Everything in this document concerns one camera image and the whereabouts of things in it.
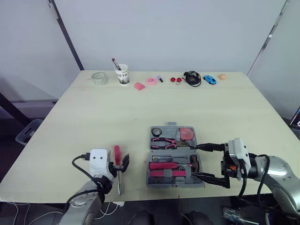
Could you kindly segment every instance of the black cord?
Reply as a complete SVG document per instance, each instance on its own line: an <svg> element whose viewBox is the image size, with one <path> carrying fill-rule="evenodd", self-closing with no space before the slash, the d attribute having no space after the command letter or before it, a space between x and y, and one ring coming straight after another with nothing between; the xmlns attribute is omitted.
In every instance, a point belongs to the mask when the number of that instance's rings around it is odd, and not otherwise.
<svg viewBox="0 0 300 225"><path fill-rule="evenodd" d="M243 199L241 198L240 201L244 202L244 203L247 203L249 205L255 205L255 206L259 206L256 202L251 202L251 201L248 201L246 199ZM292 214L292 213L289 213L289 212L283 212L281 210L277 210L277 209L274 209L274 208L270 208L270 207L267 207L267 206L261 206L263 211L273 211L273 212L276 212L276 213L280 213L282 215L285 215L285 216L290 216L290 217L293 217L293 218L297 218L296 215Z"/></svg>
<svg viewBox="0 0 300 225"><path fill-rule="evenodd" d="M75 161L78 160L79 158L86 158L86 155L81 155L81 156L77 156L76 158L74 158L72 160L72 165L80 170L81 172L83 172L85 175L87 175L97 186L98 189L102 189L101 185L95 180L95 178L93 178L88 172L86 172L84 169L82 169L81 167L79 167L78 165L75 164Z"/></svg>
<svg viewBox="0 0 300 225"><path fill-rule="evenodd" d="M84 195L84 194L87 194L87 193L92 193L92 192L98 192L100 194L100 199L101 201L104 201L104 193L103 193L103 190L102 189L92 189L92 190L86 190L86 191L82 191L82 192L79 192L73 196L71 196L67 202L66 202L66 205L65 205L65 208L64 208L64 212L66 212L69 208L69 203L70 201L73 199L73 198L76 198L80 195Z"/></svg>
<svg viewBox="0 0 300 225"><path fill-rule="evenodd" d="M200 74L198 74L197 72L189 71L189 72L185 72L183 75L185 76L184 80L192 87L200 86L201 77Z"/></svg>
<svg viewBox="0 0 300 225"><path fill-rule="evenodd" d="M245 192L245 189L246 189L246 185L247 185L247 177L243 177L243 185L242 185L242 188L240 190L240 193L239 193L239 196L238 196L238 199L241 199L244 192Z"/></svg>
<svg viewBox="0 0 300 225"><path fill-rule="evenodd" d="M247 185L247 169L246 169L246 163L244 162L244 160L239 159L239 163L240 163L240 174L243 178L243 185L242 185L242 188L240 189L240 193L238 195L238 199L241 199L245 192L246 185Z"/></svg>
<svg viewBox="0 0 300 225"><path fill-rule="evenodd" d="M269 171L269 167L270 167L270 158L269 156L267 155L259 155L259 157L265 157L266 160L267 160L267 164L266 164L266 167L265 167L265 170L264 170L264 173L263 173L263 176L262 176L262 180L259 184L259 187L258 187L258 190L257 190L257 204L259 206L259 208L261 210L263 210L262 208L262 205L261 205L261 199L260 199L260 195L261 195L261 190L262 190L262 187L263 187L263 184L266 180L266 177L267 177L267 174L268 174L268 171Z"/></svg>

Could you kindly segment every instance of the pliers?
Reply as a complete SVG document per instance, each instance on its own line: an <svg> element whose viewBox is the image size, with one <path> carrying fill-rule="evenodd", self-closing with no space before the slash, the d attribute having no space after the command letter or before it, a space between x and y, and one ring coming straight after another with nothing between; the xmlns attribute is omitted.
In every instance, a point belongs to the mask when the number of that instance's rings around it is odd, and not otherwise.
<svg viewBox="0 0 300 225"><path fill-rule="evenodd" d="M183 142L183 141L176 141L173 138L165 138L165 137L157 137L152 138L151 142L168 142L170 144L167 144L166 146L156 146L151 145L151 149L176 149L177 147L188 147L189 143Z"/></svg>

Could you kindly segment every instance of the toolbox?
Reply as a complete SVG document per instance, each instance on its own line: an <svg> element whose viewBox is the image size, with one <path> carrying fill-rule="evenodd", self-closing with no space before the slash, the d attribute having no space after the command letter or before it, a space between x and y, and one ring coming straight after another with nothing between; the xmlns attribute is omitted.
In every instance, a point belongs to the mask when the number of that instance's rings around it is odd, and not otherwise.
<svg viewBox="0 0 300 225"><path fill-rule="evenodd" d="M150 154L147 158L146 185L150 188L203 187L204 181L193 176L203 172L193 127L168 126L150 128Z"/></svg>

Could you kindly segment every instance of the orange ball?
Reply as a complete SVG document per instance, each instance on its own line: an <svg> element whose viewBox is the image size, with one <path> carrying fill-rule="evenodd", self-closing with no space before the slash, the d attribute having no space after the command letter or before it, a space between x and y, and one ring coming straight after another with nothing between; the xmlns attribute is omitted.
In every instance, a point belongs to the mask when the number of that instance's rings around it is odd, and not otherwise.
<svg viewBox="0 0 300 225"><path fill-rule="evenodd" d="M227 76L226 76L225 74L220 74L220 75L219 75L220 80L225 80L226 77L227 77Z"/></svg>

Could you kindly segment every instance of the white wall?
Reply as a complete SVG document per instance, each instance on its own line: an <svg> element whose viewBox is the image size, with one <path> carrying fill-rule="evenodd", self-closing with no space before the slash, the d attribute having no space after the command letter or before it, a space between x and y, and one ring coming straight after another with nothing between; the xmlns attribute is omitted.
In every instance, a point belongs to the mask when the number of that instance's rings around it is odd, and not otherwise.
<svg viewBox="0 0 300 225"><path fill-rule="evenodd" d="M79 73L46 0L0 1L0 92L58 99Z"/></svg>
<svg viewBox="0 0 300 225"><path fill-rule="evenodd" d="M250 80L280 116L291 119L300 105L300 0L291 0Z"/></svg>
<svg viewBox="0 0 300 225"><path fill-rule="evenodd" d="M85 69L247 73L285 0L58 0Z"/></svg>

